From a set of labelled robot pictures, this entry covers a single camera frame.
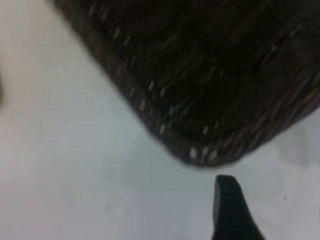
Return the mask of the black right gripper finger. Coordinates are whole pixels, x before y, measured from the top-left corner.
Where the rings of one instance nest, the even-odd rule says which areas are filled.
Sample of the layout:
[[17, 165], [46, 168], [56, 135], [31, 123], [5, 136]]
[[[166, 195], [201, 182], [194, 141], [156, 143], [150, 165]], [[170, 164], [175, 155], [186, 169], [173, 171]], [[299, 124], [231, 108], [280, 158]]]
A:
[[242, 188], [231, 175], [218, 175], [214, 185], [213, 240], [263, 240]]

